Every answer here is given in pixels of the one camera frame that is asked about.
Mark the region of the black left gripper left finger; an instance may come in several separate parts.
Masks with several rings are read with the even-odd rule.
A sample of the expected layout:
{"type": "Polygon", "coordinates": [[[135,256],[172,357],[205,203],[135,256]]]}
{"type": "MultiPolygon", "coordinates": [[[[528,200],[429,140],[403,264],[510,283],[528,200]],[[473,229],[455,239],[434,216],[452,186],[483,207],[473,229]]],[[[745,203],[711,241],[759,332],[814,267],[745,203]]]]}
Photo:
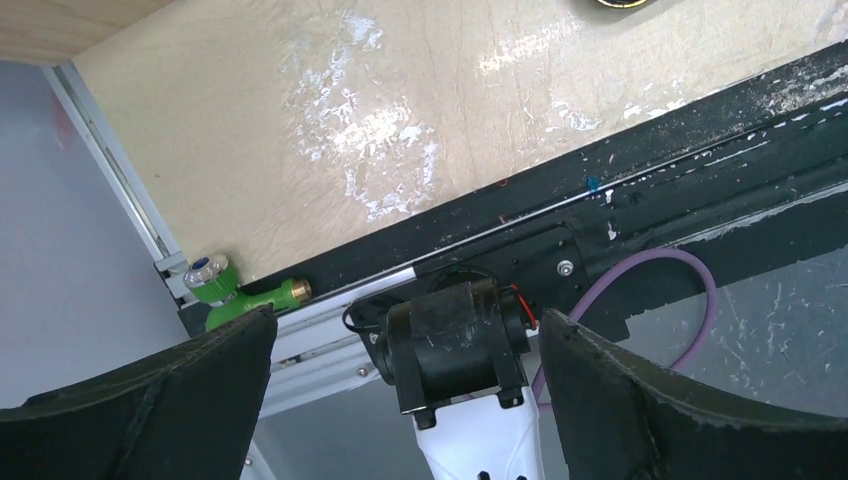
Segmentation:
{"type": "Polygon", "coordinates": [[[1,413],[5,479],[237,479],[268,386],[277,320],[212,331],[1,413]]]}

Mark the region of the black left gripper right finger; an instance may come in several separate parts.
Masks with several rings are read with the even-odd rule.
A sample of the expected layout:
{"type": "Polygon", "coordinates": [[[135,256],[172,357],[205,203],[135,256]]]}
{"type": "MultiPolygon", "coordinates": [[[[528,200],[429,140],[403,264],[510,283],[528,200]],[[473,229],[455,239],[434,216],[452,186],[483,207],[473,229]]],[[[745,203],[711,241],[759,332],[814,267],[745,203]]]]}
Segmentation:
{"type": "Polygon", "coordinates": [[[542,369],[574,479],[843,479],[847,422],[692,380],[549,309],[542,369]]]}

